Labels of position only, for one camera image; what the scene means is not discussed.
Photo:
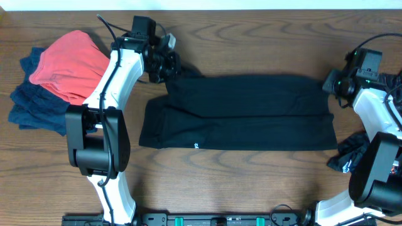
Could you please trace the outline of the plain black t-shirt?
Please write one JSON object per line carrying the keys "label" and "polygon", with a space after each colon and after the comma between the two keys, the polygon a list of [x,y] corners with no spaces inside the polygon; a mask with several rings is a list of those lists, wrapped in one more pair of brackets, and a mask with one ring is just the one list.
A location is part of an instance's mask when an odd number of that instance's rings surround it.
{"label": "plain black t-shirt", "polygon": [[337,138],[321,83],[303,75],[185,75],[148,101],[139,145],[321,151]]}

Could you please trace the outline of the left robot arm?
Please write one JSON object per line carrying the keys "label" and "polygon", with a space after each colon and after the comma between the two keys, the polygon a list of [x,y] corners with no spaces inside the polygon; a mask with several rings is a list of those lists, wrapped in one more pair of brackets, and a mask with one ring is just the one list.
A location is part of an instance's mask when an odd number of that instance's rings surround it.
{"label": "left robot arm", "polygon": [[131,145],[124,109],[139,78],[163,83],[181,72],[172,34],[156,35],[157,22],[134,16],[131,30],[113,37],[111,58],[99,84],[81,105],[65,114],[68,159],[94,186],[102,207],[99,215],[66,215],[63,225],[141,225],[125,170]]}

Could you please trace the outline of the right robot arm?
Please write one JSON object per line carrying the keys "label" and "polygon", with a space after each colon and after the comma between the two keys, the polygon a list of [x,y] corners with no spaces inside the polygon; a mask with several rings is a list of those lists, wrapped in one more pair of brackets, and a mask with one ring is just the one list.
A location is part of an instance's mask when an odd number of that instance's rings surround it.
{"label": "right robot arm", "polygon": [[306,211],[300,225],[401,225],[401,115],[394,95],[401,89],[379,73],[380,51],[357,47],[343,70],[332,70],[323,90],[345,99],[360,117],[369,145],[349,187]]}

